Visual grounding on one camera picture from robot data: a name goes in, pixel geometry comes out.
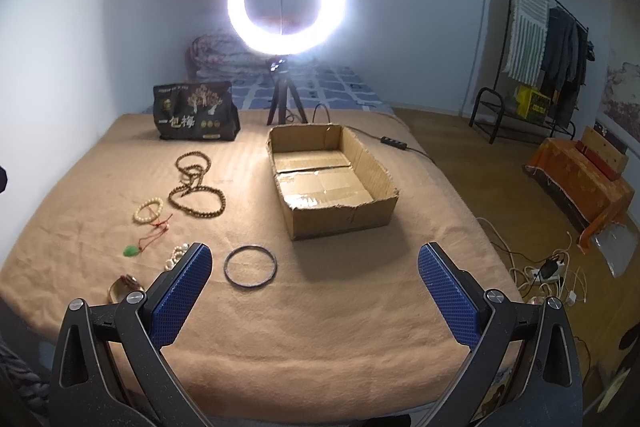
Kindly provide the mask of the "red leather strap watch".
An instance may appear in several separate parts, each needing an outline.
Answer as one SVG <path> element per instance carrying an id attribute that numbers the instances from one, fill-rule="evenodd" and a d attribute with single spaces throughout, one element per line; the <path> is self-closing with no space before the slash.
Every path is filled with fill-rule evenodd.
<path id="1" fill-rule="evenodd" d="M 142 293 L 145 293 L 145 288 L 132 275 L 119 275 L 119 277 L 114 280 L 110 288 L 108 288 L 107 302 L 115 303 L 115 305 L 117 305 L 117 303 L 121 303 L 122 300 L 134 291 L 141 291 Z"/>

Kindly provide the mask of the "black tripod stand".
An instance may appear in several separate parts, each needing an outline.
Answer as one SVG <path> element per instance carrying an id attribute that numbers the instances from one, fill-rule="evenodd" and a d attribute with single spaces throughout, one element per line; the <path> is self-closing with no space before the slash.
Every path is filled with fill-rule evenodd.
<path id="1" fill-rule="evenodd" d="M 288 113 L 288 96 L 292 95 L 300 121 L 307 124 L 308 119 L 299 93 L 288 69 L 288 60 L 284 56 L 271 57 L 267 61 L 274 90 L 267 119 L 268 126 L 285 124 Z"/>

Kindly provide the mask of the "white striped hanging towel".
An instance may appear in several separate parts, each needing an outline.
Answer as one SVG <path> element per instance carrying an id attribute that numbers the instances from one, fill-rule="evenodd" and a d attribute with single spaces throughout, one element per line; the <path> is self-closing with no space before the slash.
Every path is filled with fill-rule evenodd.
<path id="1" fill-rule="evenodd" d="M 511 0 L 510 40 L 503 72 L 536 87 L 548 35 L 550 0 Z"/>

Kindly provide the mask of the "open cardboard box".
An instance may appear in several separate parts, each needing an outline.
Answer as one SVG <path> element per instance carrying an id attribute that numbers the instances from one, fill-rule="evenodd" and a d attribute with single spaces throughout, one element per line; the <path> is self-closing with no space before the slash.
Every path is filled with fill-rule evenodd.
<path id="1" fill-rule="evenodd" d="M 355 132 L 340 124 L 272 128 L 267 148 L 293 241 L 385 227 L 399 190 Z"/>

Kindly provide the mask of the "landscape wall painting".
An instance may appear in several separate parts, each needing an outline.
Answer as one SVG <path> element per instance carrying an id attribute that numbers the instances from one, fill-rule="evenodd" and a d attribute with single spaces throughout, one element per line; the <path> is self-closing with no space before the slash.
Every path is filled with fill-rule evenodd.
<path id="1" fill-rule="evenodd" d="M 614 49 L 610 49 L 599 112 L 639 141 L 638 60 L 623 61 Z"/>

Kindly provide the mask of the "black clothes rack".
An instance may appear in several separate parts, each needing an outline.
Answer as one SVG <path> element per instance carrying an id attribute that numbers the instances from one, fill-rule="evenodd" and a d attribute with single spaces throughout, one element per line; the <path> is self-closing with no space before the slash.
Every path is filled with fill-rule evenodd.
<path id="1" fill-rule="evenodd" d="M 560 0 L 506 0 L 495 74 L 478 87 L 469 126 L 489 144 L 574 139 L 587 65 L 589 27 Z"/>

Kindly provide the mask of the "orange covered low table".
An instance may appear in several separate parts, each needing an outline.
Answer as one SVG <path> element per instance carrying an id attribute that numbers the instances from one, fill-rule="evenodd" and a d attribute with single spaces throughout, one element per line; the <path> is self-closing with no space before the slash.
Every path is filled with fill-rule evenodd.
<path id="1" fill-rule="evenodd" d="M 579 150 L 578 144 L 559 138 L 544 139 L 524 170 L 528 174 L 542 173 L 587 223 L 578 239 L 578 248 L 585 254 L 592 236 L 612 223 L 625 223 L 634 189 L 624 178 L 608 179 Z"/>

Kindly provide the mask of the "dark hanging clothes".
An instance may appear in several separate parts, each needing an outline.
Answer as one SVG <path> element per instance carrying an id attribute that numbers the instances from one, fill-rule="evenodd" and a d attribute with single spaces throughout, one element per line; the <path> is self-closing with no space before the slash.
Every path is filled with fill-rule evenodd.
<path id="1" fill-rule="evenodd" d="M 574 17 L 562 8 L 549 11 L 539 91 L 551 98 L 550 116 L 560 126 L 572 120 L 585 84 L 589 45 L 588 32 Z"/>

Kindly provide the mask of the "blue patterned bedsheet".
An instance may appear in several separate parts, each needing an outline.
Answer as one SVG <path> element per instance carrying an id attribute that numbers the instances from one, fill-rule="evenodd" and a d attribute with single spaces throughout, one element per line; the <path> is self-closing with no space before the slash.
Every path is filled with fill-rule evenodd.
<path id="1" fill-rule="evenodd" d="M 304 109 L 323 104 L 329 110 L 364 110 L 393 113 L 378 94 L 349 67 L 324 63 L 293 64 L 288 68 Z M 267 109 L 274 80 L 266 65 L 231 65 L 221 70 L 200 69 L 179 83 L 230 81 L 232 98 L 238 109 Z"/>

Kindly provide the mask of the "wooden box on table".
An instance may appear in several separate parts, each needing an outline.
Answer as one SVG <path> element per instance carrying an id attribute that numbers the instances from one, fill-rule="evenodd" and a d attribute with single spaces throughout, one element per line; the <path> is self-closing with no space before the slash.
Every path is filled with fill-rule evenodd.
<path id="1" fill-rule="evenodd" d="M 620 179 L 628 164 L 628 156 L 591 127 L 585 127 L 576 148 L 610 181 Z"/>

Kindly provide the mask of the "black printed snack bag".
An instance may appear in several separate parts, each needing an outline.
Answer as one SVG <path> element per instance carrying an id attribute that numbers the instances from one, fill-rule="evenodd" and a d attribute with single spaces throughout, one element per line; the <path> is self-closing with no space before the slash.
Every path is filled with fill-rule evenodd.
<path id="1" fill-rule="evenodd" d="M 153 87 L 153 119 L 163 140 L 234 141 L 241 130 L 230 81 Z"/>

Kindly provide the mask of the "folded floral quilt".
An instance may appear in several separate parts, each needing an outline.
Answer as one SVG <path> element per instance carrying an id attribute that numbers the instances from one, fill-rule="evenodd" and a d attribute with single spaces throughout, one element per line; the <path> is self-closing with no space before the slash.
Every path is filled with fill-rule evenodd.
<path id="1" fill-rule="evenodd" d="M 244 42 L 230 32 L 218 30 L 195 38 L 184 54 L 186 78 L 235 78 L 257 75 L 267 70 L 265 59 L 252 52 Z"/>

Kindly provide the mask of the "dark blue bangle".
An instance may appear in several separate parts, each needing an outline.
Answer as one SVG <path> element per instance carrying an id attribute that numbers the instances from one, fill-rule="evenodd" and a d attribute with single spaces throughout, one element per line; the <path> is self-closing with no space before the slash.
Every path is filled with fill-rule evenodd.
<path id="1" fill-rule="evenodd" d="M 278 273 L 278 259 L 266 247 L 242 245 L 224 258 L 224 277 L 242 291 L 254 291 L 269 285 Z"/>

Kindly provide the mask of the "yellow box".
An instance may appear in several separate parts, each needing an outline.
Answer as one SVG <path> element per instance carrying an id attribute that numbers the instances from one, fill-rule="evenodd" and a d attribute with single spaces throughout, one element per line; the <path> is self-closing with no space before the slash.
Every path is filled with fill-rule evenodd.
<path id="1" fill-rule="evenodd" d="M 534 124 L 543 124 L 548 116 L 552 100 L 526 84 L 515 90 L 516 115 Z"/>

